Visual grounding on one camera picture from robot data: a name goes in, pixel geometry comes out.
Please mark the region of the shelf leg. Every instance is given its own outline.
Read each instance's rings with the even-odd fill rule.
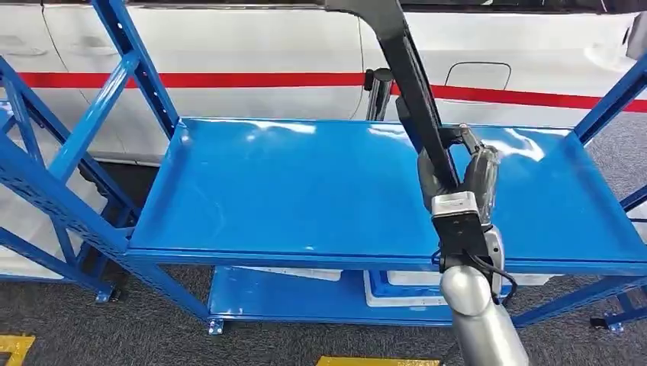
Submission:
[[[224,320],[222,319],[211,319],[209,321],[209,335],[210,336],[219,336],[223,333],[224,329]]]
[[[37,246],[24,241],[21,237],[16,236],[15,234],[1,227],[0,245],[4,245],[10,250],[24,256],[25,258],[30,259],[31,261],[36,262],[39,265],[42,265],[43,267],[54,271],[59,275],[62,275],[64,278],[74,281],[75,283],[91,291],[95,291],[98,294],[108,294],[108,297],[112,293],[112,284],[103,282],[98,278],[83,273],[83,271],[81,271],[75,265],[70,265],[59,260],[58,258],[50,255]]]
[[[647,277],[609,276],[513,318],[517,328],[562,315],[609,296],[647,284]]]

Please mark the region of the blue metal shelf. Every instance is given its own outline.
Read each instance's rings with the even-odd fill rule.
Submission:
[[[504,233],[507,270],[612,275],[631,267],[647,275],[647,247],[571,131],[474,130],[503,156],[493,222]],[[463,171],[465,151],[453,155]],[[433,269],[438,236],[420,202],[416,156],[400,124],[185,118],[127,253],[160,262]]]
[[[394,1],[380,4],[399,11]],[[342,3],[328,4],[327,10],[339,10],[333,5]],[[71,134],[0,57],[2,81],[18,111],[0,119],[2,130],[17,124],[27,147],[34,147],[27,128],[31,118],[63,144],[48,170],[36,149],[29,148],[28,156],[0,135],[2,184],[203,322],[449,324],[446,307],[420,312],[367,307],[358,271],[328,282],[219,267],[205,306],[161,270],[159,263],[433,270],[437,236],[420,199],[416,153],[400,124],[180,120],[124,2],[92,4],[123,59]],[[393,24],[407,33],[404,16]],[[506,269],[608,275],[516,316],[517,326],[647,282],[647,248],[582,146],[644,89],[646,70],[647,56],[574,131],[475,129],[503,156],[493,222],[503,233]],[[65,180],[80,164],[101,191],[138,218],[139,209],[85,152],[130,76],[171,143],[140,221],[118,229],[75,196]],[[415,92],[412,87],[419,85],[401,86]],[[422,109],[418,115],[429,115]],[[462,171],[465,152],[453,155]],[[631,204],[644,201],[643,193],[632,196]]]
[[[217,319],[449,326],[448,307],[369,307],[361,271],[322,281],[216,267],[207,302]]]

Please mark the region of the gray carpet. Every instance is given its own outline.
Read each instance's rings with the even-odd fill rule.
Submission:
[[[624,114],[589,146],[619,197],[647,182],[642,115]],[[106,165],[139,202],[155,170]],[[168,267],[179,281],[204,298],[209,267]],[[71,285],[0,283],[0,334],[34,334],[26,365],[314,365],[322,355],[439,358],[453,343],[450,329],[283,323],[228,323],[221,336],[167,303],[115,266],[109,277],[122,282],[127,297],[105,305]],[[541,288],[523,288],[512,313],[551,300],[594,281],[566,276]],[[590,316],[617,308],[601,301],[576,313],[521,330],[535,364],[644,365],[647,323],[614,334],[592,329]]]

